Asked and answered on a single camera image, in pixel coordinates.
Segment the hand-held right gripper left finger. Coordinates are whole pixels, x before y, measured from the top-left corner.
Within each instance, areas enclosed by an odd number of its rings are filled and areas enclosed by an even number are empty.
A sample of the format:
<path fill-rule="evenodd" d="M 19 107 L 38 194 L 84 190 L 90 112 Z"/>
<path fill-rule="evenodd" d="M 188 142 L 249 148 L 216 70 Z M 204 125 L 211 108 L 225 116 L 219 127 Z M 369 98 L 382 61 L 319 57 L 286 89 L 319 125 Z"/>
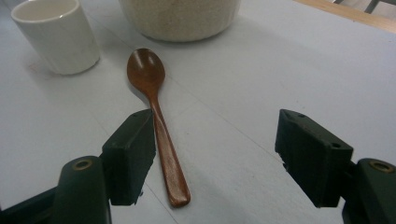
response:
<path fill-rule="evenodd" d="M 112 205 L 136 204 L 156 155 L 150 109 L 130 115 L 102 147 Z"/>

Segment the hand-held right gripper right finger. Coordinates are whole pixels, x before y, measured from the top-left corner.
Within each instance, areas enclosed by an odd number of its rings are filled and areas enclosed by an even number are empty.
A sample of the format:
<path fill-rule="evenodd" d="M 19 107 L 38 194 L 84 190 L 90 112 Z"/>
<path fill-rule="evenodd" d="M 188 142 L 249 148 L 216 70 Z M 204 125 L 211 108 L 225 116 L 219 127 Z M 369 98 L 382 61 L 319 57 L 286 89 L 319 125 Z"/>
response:
<path fill-rule="evenodd" d="M 315 207 L 335 207 L 353 147 L 308 116 L 280 109 L 275 152 Z"/>

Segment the brown wooden spoon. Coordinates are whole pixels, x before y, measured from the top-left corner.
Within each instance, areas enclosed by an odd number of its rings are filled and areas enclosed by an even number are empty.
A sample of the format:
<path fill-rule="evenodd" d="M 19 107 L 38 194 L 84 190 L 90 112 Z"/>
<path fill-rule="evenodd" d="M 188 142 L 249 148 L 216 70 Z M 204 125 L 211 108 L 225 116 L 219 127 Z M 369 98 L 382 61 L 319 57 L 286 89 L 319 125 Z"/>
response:
<path fill-rule="evenodd" d="M 127 77 L 132 86 L 147 97 L 152 110 L 163 180 L 169 203 L 175 208 L 185 206 L 191 201 L 190 190 L 167 130 L 158 99 L 160 88 L 165 79 L 163 63 L 152 50 L 137 49 L 129 57 Z"/>

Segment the speckled beige bowl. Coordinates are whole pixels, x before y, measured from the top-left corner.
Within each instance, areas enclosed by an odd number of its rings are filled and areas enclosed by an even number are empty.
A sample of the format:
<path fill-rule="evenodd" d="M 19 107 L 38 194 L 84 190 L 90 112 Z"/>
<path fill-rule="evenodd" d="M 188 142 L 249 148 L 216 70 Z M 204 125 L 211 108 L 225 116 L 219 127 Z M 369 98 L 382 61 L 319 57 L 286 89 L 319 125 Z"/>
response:
<path fill-rule="evenodd" d="M 227 29 L 241 0 L 119 0 L 127 20 L 142 35 L 169 42 L 209 38 Z"/>

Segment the white ceramic cup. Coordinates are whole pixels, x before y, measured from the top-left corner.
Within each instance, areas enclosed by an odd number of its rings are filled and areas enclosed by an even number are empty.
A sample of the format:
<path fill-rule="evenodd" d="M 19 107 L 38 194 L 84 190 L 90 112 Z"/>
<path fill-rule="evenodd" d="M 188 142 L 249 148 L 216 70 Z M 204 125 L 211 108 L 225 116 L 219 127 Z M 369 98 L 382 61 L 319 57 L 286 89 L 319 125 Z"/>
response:
<path fill-rule="evenodd" d="M 11 18 L 48 69 L 74 75 L 93 67 L 100 51 L 78 0 L 28 0 Z"/>

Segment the grey metal frame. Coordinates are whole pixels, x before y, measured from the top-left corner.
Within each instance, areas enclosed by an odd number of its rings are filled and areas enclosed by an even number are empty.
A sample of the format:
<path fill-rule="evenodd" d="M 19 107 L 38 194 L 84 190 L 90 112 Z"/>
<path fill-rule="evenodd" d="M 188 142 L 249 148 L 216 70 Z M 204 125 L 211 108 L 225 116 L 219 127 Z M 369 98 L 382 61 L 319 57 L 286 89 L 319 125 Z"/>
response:
<path fill-rule="evenodd" d="M 364 11 L 373 15 L 396 18 L 396 0 L 330 0 L 334 4 Z"/>

